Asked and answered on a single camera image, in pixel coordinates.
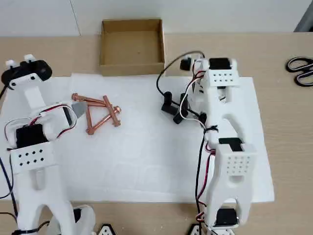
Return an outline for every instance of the white robotic arm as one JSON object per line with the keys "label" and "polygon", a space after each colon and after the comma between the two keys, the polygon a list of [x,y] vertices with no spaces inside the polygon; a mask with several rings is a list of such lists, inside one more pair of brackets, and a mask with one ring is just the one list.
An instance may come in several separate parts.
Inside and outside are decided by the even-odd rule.
{"label": "white robotic arm", "polygon": [[[209,228],[230,229],[245,224],[252,200],[252,174],[256,150],[245,111],[237,62],[228,58],[198,59],[194,73],[205,71],[190,94],[190,108],[206,113],[205,140],[215,149],[214,176],[207,189],[205,223]],[[235,210],[223,208],[227,199],[237,203]]]}
{"label": "white robotic arm", "polygon": [[72,103],[46,106],[39,84],[51,77],[52,70],[45,61],[26,55],[20,66],[14,61],[6,64],[2,82],[21,94],[21,101],[30,109],[29,118],[20,119],[19,125],[13,120],[5,127],[19,198],[18,230],[13,234],[37,234],[46,205],[54,215],[47,235],[90,235],[95,225],[94,211],[86,205],[72,207],[53,151],[52,140],[76,124]]}

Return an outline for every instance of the white foam sheet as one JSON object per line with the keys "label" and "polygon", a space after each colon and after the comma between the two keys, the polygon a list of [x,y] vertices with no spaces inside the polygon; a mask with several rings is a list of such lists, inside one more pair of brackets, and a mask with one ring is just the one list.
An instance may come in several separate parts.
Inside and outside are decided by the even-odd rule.
{"label": "white foam sheet", "polygon": [[[73,92],[101,99],[109,97],[120,106],[121,126],[108,122],[93,136],[85,132],[83,115],[72,131],[55,142],[64,183],[70,200],[123,202],[194,202],[195,177],[202,129],[195,121],[174,124],[173,116],[161,111],[163,97],[156,90],[156,76],[102,77],[73,74],[71,78],[53,78],[45,83],[49,102],[70,99]],[[162,78],[162,90],[170,90],[174,99],[184,91],[190,78]],[[242,78],[245,105],[253,125],[258,159],[253,176],[253,202],[274,200],[274,191],[264,134],[252,78]],[[24,117],[18,95],[8,91],[0,116],[0,126],[13,118]],[[91,110],[96,123],[105,109]],[[8,167],[7,144],[1,140],[1,156]],[[200,185],[208,154],[202,153]],[[209,180],[214,161],[210,161]],[[7,192],[0,176],[0,192]]]}

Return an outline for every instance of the black scissor handle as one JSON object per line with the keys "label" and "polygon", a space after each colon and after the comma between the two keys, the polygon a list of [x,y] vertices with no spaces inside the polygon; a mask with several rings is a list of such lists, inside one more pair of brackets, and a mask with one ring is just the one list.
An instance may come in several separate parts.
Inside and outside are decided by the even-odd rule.
{"label": "black scissor handle", "polygon": [[302,78],[308,77],[310,75],[313,75],[313,70],[307,70],[304,73],[299,74],[298,76],[294,78],[294,82],[298,86],[301,86],[301,87],[313,87],[313,82],[307,82],[307,83],[301,82]]}
{"label": "black scissor handle", "polygon": [[[292,67],[291,66],[292,63],[296,62],[296,61],[304,61],[304,62],[307,62],[307,64],[299,66],[299,67]],[[294,57],[294,58],[290,59],[289,61],[287,61],[287,63],[286,63],[286,70],[288,72],[305,71],[305,70],[309,70],[310,68],[313,68],[313,59],[308,58],[308,57],[303,57],[303,56]]]}

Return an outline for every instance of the wooden table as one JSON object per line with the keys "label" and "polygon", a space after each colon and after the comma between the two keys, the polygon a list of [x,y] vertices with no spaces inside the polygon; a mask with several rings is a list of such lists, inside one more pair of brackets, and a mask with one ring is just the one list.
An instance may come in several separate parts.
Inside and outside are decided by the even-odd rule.
{"label": "wooden table", "polygon": [[[236,234],[294,235],[311,231],[313,89],[296,86],[294,74],[287,73],[284,64],[292,56],[313,57],[312,42],[312,33],[165,35],[167,61],[182,52],[201,49],[207,57],[236,58],[240,75],[254,78],[275,202],[254,204],[248,223],[236,229]],[[3,64],[32,53],[47,60],[54,76],[98,73],[98,36],[0,38],[0,52]],[[182,72],[178,68],[173,66],[168,74],[179,75]],[[91,204],[96,228],[104,222],[112,223],[118,235],[182,235],[196,213],[192,204]],[[0,203],[0,211],[11,211],[11,204]],[[44,212],[43,217],[49,219],[49,213]],[[10,217],[1,216],[0,235],[14,228]]]}

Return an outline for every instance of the cardboard box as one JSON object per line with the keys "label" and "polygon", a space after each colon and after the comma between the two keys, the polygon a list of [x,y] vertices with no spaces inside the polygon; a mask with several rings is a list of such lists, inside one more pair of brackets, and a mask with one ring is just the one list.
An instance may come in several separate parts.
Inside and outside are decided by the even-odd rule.
{"label": "cardboard box", "polygon": [[163,38],[161,19],[102,21],[101,74],[159,74],[164,69]]}

